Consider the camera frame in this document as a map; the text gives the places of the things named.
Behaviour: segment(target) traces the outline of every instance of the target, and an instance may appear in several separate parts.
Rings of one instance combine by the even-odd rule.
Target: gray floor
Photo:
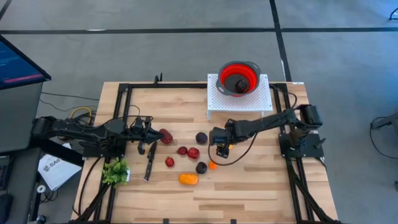
[[[397,27],[387,21],[398,2],[276,0],[282,28]],[[269,1],[12,0],[0,30],[273,27]],[[105,81],[205,80],[230,60],[252,60],[270,80],[284,81],[274,33],[6,35],[53,76],[44,91],[99,98]],[[398,110],[398,32],[284,33],[293,81],[305,82],[324,125],[328,176],[340,220],[396,223],[398,160],[378,154],[369,123]],[[95,101],[43,95],[60,108]],[[37,116],[68,116],[40,104]],[[390,128],[375,131],[379,149],[398,157]],[[70,218],[79,175],[40,212],[50,222]]]

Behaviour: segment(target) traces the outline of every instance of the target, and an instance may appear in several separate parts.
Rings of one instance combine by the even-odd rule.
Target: wooden table
[[[104,84],[96,125],[112,118],[118,85],[118,82]],[[287,87],[298,96],[298,105],[308,103],[302,83],[287,83]],[[132,174],[128,184],[119,185],[116,190],[112,223],[161,223],[164,218],[169,218],[171,223],[229,223],[231,219],[237,219],[238,223],[295,223],[286,164],[277,140],[280,130],[277,128],[259,133],[250,152],[233,166],[209,170],[200,176],[196,186],[183,186],[178,182],[180,173],[195,172],[197,162],[209,161],[207,146],[199,146],[195,141],[197,132],[208,134],[214,126],[223,127],[228,118],[258,119],[260,113],[214,113],[212,120],[207,121],[206,89],[197,88],[133,89],[131,105],[140,107],[141,114],[153,116],[152,127],[169,130],[174,142],[171,146],[158,143],[148,182],[143,180],[148,163],[146,155],[138,154],[136,142],[127,145],[125,159]],[[137,114],[137,110],[131,107],[129,114]],[[216,160],[235,160],[250,142],[233,147],[227,160],[220,157]],[[180,146],[199,149],[199,160],[194,162],[177,155],[176,150]],[[164,161],[167,156],[174,158],[173,168],[166,167]],[[85,162],[75,208],[83,181],[95,160],[91,158]],[[83,208],[98,192],[103,162],[101,159],[89,176],[83,194]],[[325,168],[315,159],[305,158],[303,162],[310,193],[329,216],[337,219]],[[298,194],[302,216],[306,219],[303,198],[301,193]],[[104,219],[107,202],[108,195],[105,195],[101,219]]]

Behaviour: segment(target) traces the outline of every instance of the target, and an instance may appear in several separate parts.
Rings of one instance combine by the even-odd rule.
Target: knife
[[[152,146],[149,149],[148,152],[148,166],[147,166],[147,171],[145,173],[145,177],[144,177],[144,181],[148,181],[149,180],[149,176],[150,176],[150,171],[152,170],[152,162],[154,161],[155,158],[155,151],[156,151],[156,146],[157,146],[157,141],[154,142],[152,144]]]

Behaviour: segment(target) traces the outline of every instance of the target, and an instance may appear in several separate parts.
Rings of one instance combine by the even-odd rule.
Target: white perforated platform
[[[273,111],[267,75],[261,74],[257,89],[242,97],[226,96],[220,93],[216,87],[217,79],[218,74],[207,76],[207,120],[211,119],[213,111],[258,111],[261,112],[262,117]]]

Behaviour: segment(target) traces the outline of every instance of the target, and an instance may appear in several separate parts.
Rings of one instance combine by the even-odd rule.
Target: monitor
[[[0,35],[0,90],[51,80],[51,76]]]

